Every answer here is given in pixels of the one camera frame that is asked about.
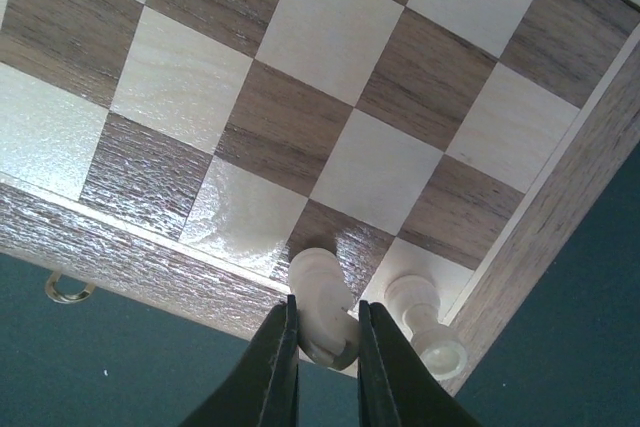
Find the cream chess knight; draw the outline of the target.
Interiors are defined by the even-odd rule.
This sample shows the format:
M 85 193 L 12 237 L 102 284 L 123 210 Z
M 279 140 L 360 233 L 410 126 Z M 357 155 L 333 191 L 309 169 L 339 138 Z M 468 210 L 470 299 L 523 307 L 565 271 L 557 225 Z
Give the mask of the cream chess knight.
M 354 297 L 337 257 L 322 248 L 298 253 L 288 269 L 296 297 L 299 345 L 316 364 L 343 371 L 358 357 L 360 328 L 349 314 Z

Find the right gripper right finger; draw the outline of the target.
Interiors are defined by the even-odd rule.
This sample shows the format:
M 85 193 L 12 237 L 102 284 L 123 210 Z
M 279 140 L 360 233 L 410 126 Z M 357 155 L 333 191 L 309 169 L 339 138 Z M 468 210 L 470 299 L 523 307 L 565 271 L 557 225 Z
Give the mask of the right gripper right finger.
M 361 426 L 477 426 L 429 373 L 378 302 L 359 302 L 358 357 Z

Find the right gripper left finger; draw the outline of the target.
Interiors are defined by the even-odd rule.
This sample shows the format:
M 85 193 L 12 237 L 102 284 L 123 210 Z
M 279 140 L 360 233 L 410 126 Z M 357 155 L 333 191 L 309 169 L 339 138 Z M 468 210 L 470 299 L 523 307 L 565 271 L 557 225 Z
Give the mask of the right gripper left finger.
M 274 306 L 224 382 L 183 426 L 296 426 L 299 319 L 288 295 Z

